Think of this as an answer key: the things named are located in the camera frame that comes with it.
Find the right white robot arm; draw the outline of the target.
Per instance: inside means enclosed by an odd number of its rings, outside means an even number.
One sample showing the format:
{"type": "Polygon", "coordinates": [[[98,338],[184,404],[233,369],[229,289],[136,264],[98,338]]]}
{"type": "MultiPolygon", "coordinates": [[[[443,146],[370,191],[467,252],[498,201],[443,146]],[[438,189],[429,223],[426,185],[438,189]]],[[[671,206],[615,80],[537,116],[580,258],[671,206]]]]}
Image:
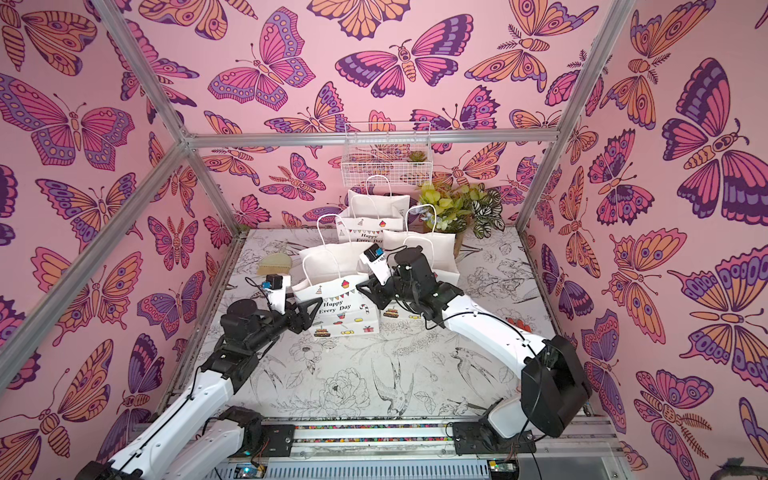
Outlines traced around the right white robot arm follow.
{"type": "Polygon", "coordinates": [[[479,424],[499,439],[529,428],[558,438],[592,395],[592,388],[569,340],[550,339],[515,327],[483,308],[458,286],[439,281],[422,248],[388,253],[373,244],[359,255],[371,271],[357,290],[380,309],[397,301],[427,322],[460,334],[495,356],[520,380],[520,394],[489,407],[479,424]]]}

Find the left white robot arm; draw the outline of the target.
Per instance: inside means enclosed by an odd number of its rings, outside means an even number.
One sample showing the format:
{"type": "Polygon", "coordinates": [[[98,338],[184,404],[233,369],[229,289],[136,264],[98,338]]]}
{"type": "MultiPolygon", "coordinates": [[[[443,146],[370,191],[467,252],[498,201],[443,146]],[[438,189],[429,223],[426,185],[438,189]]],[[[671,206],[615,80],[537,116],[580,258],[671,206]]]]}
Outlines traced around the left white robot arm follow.
{"type": "Polygon", "coordinates": [[[105,462],[91,461],[78,479],[201,479],[227,457],[262,448],[262,416],[226,407],[280,336],[312,326],[323,299],[260,309],[251,299],[222,315],[223,335],[184,393],[147,429],[105,462]]]}

